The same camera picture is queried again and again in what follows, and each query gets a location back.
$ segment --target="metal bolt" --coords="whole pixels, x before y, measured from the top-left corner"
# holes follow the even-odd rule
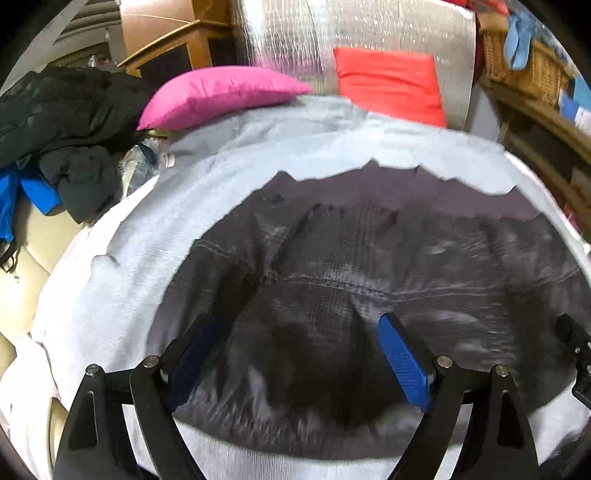
[[[152,367],[155,367],[156,365],[158,365],[159,362],[160,362],[160,358],[157,357],[156,355],[148,355],[146,358],[144,358],[144,361],[142,362],[142,364],[146,368],[152,368]]]
[[[437,364],[443,368],[450,368],[453,365],[453,360],[448,356],[442,355],[437,357]]]
[[[86,367],[86,375],[89,377],[94,377],[100,371],[100,367],[97,364],[90,364]]]
[[[503,365],[497,365],[495,367],[495,372],[497,375],[499,375],[499,377],[506,377],[509,375],[509,369]]]

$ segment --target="red cloth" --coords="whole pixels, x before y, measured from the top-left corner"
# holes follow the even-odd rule
[[[355,105],[394,118],[446,126],[432,55],[335,48],[339,92]]]

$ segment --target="black cloth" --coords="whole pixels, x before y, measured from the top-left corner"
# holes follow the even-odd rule
[[[194,242],[147,348],[164,350],[203,311],[230,332],[176,418],[272,453],[402,454],[421,413],[378,345],[385,312],[463,367],[507,365],[529,413],[574,378],[551,325],[569,313],[591,327],[591,292],[543,215],[530,206],[515,219],[507,204],[478,214],[477,199],[469,212],[442,212],[452,203],[417,202],[412,192],[392,210],[387,189],[372,189],[365,173],[301,183],[280,174]],[[347,203],[353,183],[363,191]],[[472,200],[479,195],[488,206],[507,200],[478,192]],[[518,204],[527,201],[512,195],[525,212]]]
[[[0,97],[0,168],[30,158],[81,222],[117,195],[117,162],[136,142],[153,94],[125,73],[29,72]]]

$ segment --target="black strap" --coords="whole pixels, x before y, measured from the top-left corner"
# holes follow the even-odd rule
[[[0,257],[0,267],[6,273],[10,273],[14,269],[14,267],[16,265],[16,261],[14,259],[14,254],[15,254],[16,251],[17,251],[17,243],[13,239],[12,242],[10,242],[8,244],[8,248],[6,249],[6,251]],[[12,260],[12,265],[10,265],[10,267],[8,266],[8,261],[9,260]]]

